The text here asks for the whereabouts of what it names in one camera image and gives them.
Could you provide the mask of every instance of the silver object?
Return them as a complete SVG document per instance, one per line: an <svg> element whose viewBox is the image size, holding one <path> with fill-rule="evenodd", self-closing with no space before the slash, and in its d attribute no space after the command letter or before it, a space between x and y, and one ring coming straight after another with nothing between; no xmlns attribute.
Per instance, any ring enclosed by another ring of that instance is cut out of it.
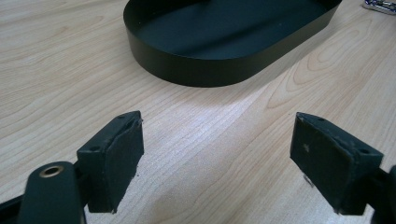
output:
<svg viewBox="0 0 396 224"><path fill-rule="evenodd" d="M396 15L396 4L384 0L364 0L363 7L389 15Z"/></svg>

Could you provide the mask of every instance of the wooden table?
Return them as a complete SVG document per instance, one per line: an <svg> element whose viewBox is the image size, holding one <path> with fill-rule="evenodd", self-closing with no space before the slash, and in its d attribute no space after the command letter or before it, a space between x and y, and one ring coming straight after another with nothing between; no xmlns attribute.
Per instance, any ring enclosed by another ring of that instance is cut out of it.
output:
<svg viewBox="0 0 396 224"><path fill-rule="evenodd" d="M127 1L0 2L0 201L118 114L146 153L119 212L89 223L369 223L336 215L290 159L295 113L326 118L396 163L396 17L344 0L327 28L222 88L163 81L134 60Z"/></svg>

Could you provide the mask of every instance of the black tray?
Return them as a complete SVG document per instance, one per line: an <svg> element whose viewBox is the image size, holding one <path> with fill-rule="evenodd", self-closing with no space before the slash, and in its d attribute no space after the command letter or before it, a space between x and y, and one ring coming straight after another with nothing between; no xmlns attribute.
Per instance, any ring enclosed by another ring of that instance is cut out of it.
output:
<svg viewBox="0 0 396 224"><path fill-rule="evenodd" d="M342 0L130 0L131 50L156 77L194 87L252 77L327 26Z"/></svg>

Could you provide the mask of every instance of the light wood surface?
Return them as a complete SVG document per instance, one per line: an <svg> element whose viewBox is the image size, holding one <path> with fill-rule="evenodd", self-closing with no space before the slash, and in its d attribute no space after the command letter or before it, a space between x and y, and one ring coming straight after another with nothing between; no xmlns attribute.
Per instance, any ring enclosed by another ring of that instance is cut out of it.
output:
<svg viewBox="0 0 396 224"><path fill-rule="evenodd" d="M145 155L119 212L89 223L369 223L336 215L290 159L295 113L396 163L396 17L344 0L327 28L255 77L183 87L140 67L127 1L0 1L0 202L118 114L140 110Z"/></svg>

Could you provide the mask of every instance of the black container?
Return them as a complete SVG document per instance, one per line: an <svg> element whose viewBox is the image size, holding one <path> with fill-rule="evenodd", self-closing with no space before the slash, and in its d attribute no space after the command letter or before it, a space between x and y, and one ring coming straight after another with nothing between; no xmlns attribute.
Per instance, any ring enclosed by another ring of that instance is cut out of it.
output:
<svg viewBox="0 0 396 224"><path fill-rule="evenodd" d="M241 82L327 26L341 0L130 0L124 21L139 64L193 87Z"/></svg>

